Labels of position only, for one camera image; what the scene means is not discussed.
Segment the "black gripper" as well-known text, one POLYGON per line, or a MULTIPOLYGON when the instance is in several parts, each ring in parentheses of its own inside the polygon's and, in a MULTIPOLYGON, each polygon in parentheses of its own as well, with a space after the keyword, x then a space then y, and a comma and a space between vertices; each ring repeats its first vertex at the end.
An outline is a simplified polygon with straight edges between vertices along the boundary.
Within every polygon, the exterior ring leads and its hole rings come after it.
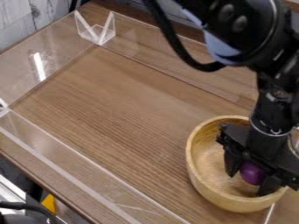
POLYGON ((290 131, 266 133, 253 124, 222 122, 216 141, 224 150, 225 173, 233 177, 248 161, 265 171, 256 195, 274 193, 281 187, 299 190, 299 154, 290 131))

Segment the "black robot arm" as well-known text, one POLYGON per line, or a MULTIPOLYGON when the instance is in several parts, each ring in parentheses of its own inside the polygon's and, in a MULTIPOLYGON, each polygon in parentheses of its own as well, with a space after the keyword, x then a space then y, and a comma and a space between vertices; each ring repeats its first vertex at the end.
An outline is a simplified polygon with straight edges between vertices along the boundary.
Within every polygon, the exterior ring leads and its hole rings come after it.
POLYGON ((204 30, 214 60, 256 73, 256 106, 248 124, 220 125, 217 142, 229 176, 257 185, 258 196, 299 189, 299 155, 290 146, 299 126, 297 14, 281 0, 173 0, 204 30))

